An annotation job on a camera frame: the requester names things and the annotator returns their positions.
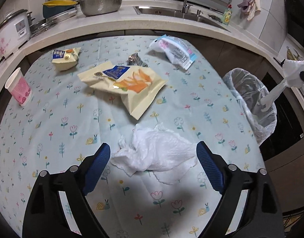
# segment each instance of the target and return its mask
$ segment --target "foil wrapper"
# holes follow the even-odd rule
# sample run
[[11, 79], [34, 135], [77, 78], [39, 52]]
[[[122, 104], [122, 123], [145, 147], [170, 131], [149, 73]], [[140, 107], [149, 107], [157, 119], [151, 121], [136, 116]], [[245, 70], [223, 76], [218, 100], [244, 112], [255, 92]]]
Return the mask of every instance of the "foil wrapper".
[[129, 56], [127, 65], [128, 66], [137, 65], [137, 66], [142, 66], [142, 67], [148, 67], [147, 63], [143, 62], [141, 60], [141, 58], [138, 56], [138, 53], [134, 53]]

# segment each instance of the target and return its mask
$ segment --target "dish soap bottle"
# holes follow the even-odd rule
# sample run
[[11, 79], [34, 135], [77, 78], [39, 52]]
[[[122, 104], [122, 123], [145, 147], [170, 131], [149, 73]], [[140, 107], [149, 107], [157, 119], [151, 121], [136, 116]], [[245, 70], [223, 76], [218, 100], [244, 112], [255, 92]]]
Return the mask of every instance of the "dish soap bottle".
[[222, 23], [229, 25], [229, 21], [231, 19], [232, 7], [231, 4], [228, 5], [228, 8], [224, 10], [224, 15], [222, 16]]

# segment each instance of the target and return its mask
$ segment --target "screw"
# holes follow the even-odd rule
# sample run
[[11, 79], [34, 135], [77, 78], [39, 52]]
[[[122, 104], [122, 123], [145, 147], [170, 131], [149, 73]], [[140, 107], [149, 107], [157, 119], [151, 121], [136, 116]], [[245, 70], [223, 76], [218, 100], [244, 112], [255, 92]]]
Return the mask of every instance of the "screw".
[[229, 168], [229, 170], [231, 170], [231, 171], [237, 170], [237, 167], [236, 167], [234, 164], [228, 165], [228, 168]]
[[78, 170], [78, 166], [71, 166], [69, 169], [72, 173]]
[[43, 170], [40, 172], [40, 176], [44, 177], [47, 174], [47, 171]]
[[264, 168], [262, 168], [262, 169], [260, 169], [260, 173], [262, 175], [266, 175], [268, 172], [267, 172], [267, 170], [265, 170]]

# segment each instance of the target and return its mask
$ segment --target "chip bag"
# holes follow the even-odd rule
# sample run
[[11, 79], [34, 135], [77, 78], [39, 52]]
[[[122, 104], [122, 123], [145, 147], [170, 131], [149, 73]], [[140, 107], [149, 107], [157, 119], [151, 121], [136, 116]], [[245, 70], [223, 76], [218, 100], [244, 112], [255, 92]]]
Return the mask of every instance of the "chip bag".
[[52, 63], [56, 70], [66, 71], [77, 64], [79, 48], [72, 48], [67, 50], [54, 50]]
[[151, 68], [114, 66], [110, 61], [78, 74], [93, 89], [119, 94], [130, 115], [139, 119], [165, 85]]

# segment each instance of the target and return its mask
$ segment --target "metal colander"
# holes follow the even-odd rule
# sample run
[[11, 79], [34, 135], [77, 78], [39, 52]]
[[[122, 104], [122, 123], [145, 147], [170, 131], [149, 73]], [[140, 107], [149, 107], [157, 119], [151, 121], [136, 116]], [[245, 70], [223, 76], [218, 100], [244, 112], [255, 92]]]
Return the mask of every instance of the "metal colander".
[[85, 16], [94, 16], [119, 10], [122, 0], [78, 0]]

